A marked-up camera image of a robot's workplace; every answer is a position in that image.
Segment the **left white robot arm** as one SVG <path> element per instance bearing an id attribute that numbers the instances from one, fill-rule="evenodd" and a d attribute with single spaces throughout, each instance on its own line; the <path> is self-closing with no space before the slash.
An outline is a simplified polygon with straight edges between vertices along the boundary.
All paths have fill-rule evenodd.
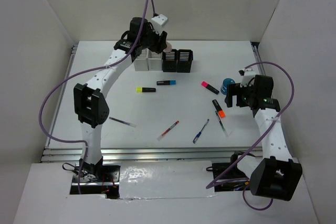
<path id="1" fill-rule="evenodd" d="M 80 166 L 85 176 L 93 182 L 104 176 L 101 132 L 110 113 L 107 94 L 142 50 L 148 49 L 159 54 L 171 48 L 166 41 L 167 32 L 164 31 L 167 22 L 168 18 L 162 14 L 155 15 L 151 20 L 132 18 L 129 30 L 115 44 L 106 66 L 85 84 L 78 83 L 73 89 L 75 113 L 81 125 L 83 140 L 87 143 L 87 148 L 81 154 Z"/>

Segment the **pink cap glue bottle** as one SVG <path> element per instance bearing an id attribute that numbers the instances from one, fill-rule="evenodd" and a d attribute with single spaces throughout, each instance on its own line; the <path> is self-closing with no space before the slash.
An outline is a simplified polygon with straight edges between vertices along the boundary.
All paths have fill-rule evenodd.
<path id="1" fill-rule="evenodd" d="M 166 48 L 163 50 L 164 53 L 169 53 L 172 51 L 172 45 L 169 42 L 166 42 Z"/>

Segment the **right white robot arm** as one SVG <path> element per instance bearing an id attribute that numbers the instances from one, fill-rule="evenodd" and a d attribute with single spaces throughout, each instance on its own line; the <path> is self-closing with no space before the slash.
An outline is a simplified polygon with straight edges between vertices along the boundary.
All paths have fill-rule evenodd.
<path id="1" fill-rule="evenodd" d="M 247 155 L 229 165 L 235 178 L 244 174 L 250 180 L 250 191 L 255 196 L 290 201 L 302 176 L 302 166 L 290 154 L 279 116 L 280 106 L 273 99 L 272 77 L 255 75 L 244 83 L 229 84 L 225 103 L 232 107 L 233 98 L 240 108 L 250 107 L 263 139 L 262 159 Z"/>

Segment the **blue glue bottle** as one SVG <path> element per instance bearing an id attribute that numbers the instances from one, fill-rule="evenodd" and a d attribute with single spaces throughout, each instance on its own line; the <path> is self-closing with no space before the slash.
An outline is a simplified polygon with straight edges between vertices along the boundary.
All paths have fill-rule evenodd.
<path id="1" fill-rule="evenodd" d="M 231 78 L 226 78 L 226 79 L 224 79 L 223 80 L 223 82 L 222 82 L 222 86 L 221 86 L 221 93 L 223 94 L 223 95 L 226 95 L 227 94 L 227 89 L 228 89 L 228 86 L 230 85 L 230 84 L 235 84 L 235 81 L 233 80 L 233 79 L 231 79 Z"/>

